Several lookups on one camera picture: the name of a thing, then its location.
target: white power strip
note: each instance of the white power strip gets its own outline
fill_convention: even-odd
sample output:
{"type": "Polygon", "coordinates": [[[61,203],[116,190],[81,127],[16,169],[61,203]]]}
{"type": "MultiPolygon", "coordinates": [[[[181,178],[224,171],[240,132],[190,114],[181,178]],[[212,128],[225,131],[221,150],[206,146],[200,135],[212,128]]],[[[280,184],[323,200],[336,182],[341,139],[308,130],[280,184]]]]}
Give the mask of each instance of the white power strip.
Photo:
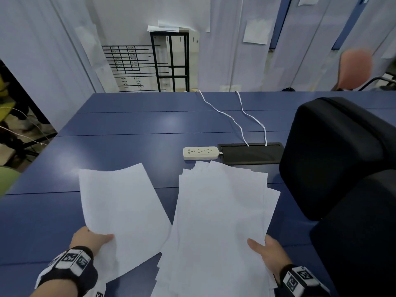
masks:
{"type": "Polygon", "coordinates": [[[217,147],[186,147],[183,148],[185,160],[217,159],[220,151],[217,147]]]}

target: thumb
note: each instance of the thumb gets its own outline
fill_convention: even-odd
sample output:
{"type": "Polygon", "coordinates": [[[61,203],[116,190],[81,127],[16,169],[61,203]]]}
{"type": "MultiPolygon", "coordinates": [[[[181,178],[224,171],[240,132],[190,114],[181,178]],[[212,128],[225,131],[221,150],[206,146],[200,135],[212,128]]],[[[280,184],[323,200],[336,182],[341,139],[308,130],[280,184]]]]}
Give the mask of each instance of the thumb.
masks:
{"type": "Polygon", "coordinates": [[[114,235],[101,235],[103,244],[109,243],[112,239],[114,239],[114,235]]]}
{"type": "Polygon", "coordinates": [[[252,249],[254,252],[257,252],[261,256],[264,256],[266,254],[265,246],[257,243],[255,240],[247,239],[247,244],[249,245],[250,249],[252,249]]]}

